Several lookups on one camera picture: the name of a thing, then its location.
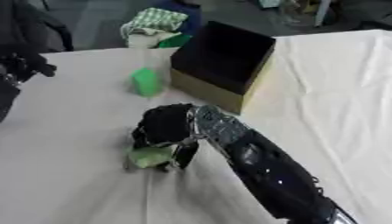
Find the black glove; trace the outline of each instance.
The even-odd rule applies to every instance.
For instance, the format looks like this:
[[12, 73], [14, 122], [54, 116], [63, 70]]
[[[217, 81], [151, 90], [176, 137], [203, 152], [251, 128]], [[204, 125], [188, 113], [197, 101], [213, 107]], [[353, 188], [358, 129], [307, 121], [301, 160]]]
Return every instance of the black glove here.
[[187, 112], [192, 104], [175, 104], [150, 109], [133, 131], [134, 148], [175, 144], [190, 136]]
[[48, 65], [46, 58], [40, 56], [29, 45], [0, 45], [0, 64], [7, 74], [17, 81], [28, 81], [34, 74], [41, 73], [53, 77], [56, 66]]

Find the green and white cloth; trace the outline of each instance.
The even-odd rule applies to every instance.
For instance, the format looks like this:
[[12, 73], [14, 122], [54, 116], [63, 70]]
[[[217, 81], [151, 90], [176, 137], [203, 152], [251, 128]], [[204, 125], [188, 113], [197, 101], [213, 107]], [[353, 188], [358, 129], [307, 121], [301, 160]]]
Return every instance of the green and white cloth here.
[[187, 18], [188, 16], [184, 13], [149, 8], [137, 13], [129, 26], [175, 32]]
[[128, 47], [150, 48], [160, 41], [180, 33], [174, 33], [188, 18], [184, 13], [149, 8], [137, 13], [121, 27], [122, 38]]

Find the black box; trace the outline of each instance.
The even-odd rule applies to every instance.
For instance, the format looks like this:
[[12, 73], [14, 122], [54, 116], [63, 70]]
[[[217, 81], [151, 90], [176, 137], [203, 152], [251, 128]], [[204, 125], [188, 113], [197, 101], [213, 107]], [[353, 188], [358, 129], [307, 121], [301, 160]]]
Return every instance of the black box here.
[[171, 56], [171, 84], [240, 114], [275, 42], [252, 31], [209, 22]]

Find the table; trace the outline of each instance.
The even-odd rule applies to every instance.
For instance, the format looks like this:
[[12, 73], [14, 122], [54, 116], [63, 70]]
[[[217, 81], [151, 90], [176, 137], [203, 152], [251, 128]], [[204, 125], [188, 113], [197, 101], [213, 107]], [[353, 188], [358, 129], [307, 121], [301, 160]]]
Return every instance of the table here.
[[[392, 33], [278, 38], [271, 71], [240, 119], [317, 176], [359, 223], [392, 220]], [[122, 171], [124, 133], [146, 109], [203, 103], [175, 89], [146, 99], [128, 75], [168, 81], [175, 49], [47, 54], [55, 78], [24, 85], [0, 125], [0, 223], [284, 223], [206, 143], [185, 172]]]

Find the robotic arm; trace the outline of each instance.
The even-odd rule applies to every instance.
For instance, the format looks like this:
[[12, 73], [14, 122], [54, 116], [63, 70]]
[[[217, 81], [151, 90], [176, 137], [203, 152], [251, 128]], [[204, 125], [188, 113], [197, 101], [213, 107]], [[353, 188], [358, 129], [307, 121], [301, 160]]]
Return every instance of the robotic arm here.
[[56, 66], [47, 64], [32, 46], [0, 45], [0, 123], [19, 95], [22, 83], [39, 73], [53, 77], [55, 71]]
[[172, 161], [162, 166], [185, 169], [206, 139], [235, 174], [277, 219], [290, 224], [357, 224], [323, 195], [318, 180], [282, 149], [235, 117], [216, 107], [178, 104], [144, 114], [133, 132], [134, 148], [176, 144]]

